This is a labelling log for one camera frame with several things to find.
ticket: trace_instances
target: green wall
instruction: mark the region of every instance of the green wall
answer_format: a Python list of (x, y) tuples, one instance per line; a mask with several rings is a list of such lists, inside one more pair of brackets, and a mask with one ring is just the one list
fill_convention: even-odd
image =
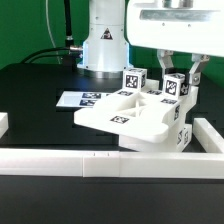
[[(73, 36), (76, 44), (88, 36), (89, 0), (71, 0)], [(63, 0), (49, 0), (52, 33), (57, 46), (64, 45), (65, 25)], [(45, 0), (0, 0), (0, 69), (18, 63), (37, 50), (51, 48), (45, 17)], [(175, 53), (178, 68), (190, 68), (191, 55)], [(39, 63), (57, 63), (44, 59)], [(141, 67), (159, 67), (156, 51), (131, 47), (131, 63)], [(204, 73), (224, 87), (224, 59), (212, 57)]]

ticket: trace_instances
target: white cube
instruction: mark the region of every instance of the white cube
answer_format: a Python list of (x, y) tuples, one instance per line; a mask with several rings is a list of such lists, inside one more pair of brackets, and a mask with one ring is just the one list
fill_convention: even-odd
[(187, 96), (190, 92), (190, 85), (185, 83), (185, 75), (180, 73), (164, 75), (163, 95), (170, 99), (178, 100)]
[(147, 69), (131, 68), (124, 70), (123, 89), (129, 89), (133, 92), (140, 92), (145, 86), (147, 78)]

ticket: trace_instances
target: black cable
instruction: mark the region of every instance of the black cable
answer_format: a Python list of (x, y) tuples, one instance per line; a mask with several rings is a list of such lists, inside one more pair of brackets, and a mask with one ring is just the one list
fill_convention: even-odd
[(64, 0), (64, 5), (65, 5), (66, 36), (72, 36), (70, 0)]
[(24, 58), (20, 63), (24, 64), (28, 60), (30, 60), (31, 58), (33, 58), (33, 57), (35, 57), (39, 54), (54, 52), (54, 51), (65, 51), (65, 50), (70, 50), (70, 48), (69, 47), (56, 47), (56, 48), (49, 48), (49, 49), (40, 50), (40, 51), (34, 52), (33, 54), (30, 54), (29, 56)]
[(65, 46), (69, 47), (74, 44), (74, 40), (72, 37), (70, 0), (64, 0), (64, 6), (65, 6), (65, 26), (66, 26)]
[(67, 54), (59, 54), (59, 55), (56, 55), (56, 54), (45, 54), (45, 55), (40, 55), (38, 57), (33, 58), (31, 61), (29, 61), (29, 63), (33, 63), (34, 61), (36, 61), (36, 60), (38, 60), (40, 58), (50, 58), (50, 57), (58, 57), (58, 56), (59, 57), (63, 57), (65, 55), (67, 55)]

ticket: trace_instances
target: white plastic fixture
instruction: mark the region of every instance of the white plastic fixture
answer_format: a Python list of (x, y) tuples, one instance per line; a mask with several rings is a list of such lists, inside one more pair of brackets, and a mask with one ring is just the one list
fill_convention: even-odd
[(224, 153), (224, 139), (206, 119), (194, 119), (193, 133), (206, 152)]
[(167, 8), (164, 2), (129, 1), (127, 35), (132, 45), (224, 56), (224, 1), (194, 0), (190, 8)]
[(5, 134), (8, 130), (8, 114), (7, 113), (0, 113), (0, 138)]
[[(171, 78), (177, 80), (173, 89), (179, 93), (180, 79)], [(158, 81), (146, 79), (146, 69), (125, 70), (123, 89), (97, 101), (93, 108), (76, 111), (74, 122), (120, 135), (119, 145), (125, 148), (181, 152), (191, 140), (192, 126), (185, 125), (185, 118), (196, 104), (198, 87), (192, 87), (188, 95), (170, 99), (158, 85)]]
[(124, 0), (90, 0), (89, 37), (78, 65), (92, 72), (121, 72), (129, 65), (129, 44), (124, 39)]
[(220, 153), (0, 149), (0, 175), (224, 179)]

